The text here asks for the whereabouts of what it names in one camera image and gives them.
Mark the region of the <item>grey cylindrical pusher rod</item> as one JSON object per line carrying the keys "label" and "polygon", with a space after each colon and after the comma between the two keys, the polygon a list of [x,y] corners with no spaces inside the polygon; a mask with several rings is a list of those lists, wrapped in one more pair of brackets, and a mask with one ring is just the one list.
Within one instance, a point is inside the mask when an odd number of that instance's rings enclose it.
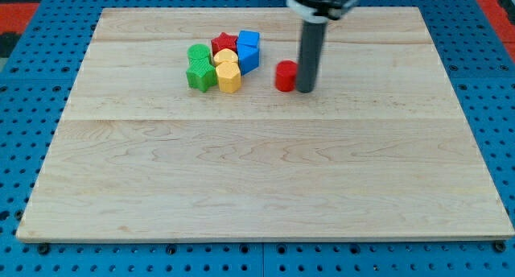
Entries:
{"label": "grey cylindrical pusher rod", "polygon": [[315,89],[328,23],[303,21],[295,87],[300,93]]}

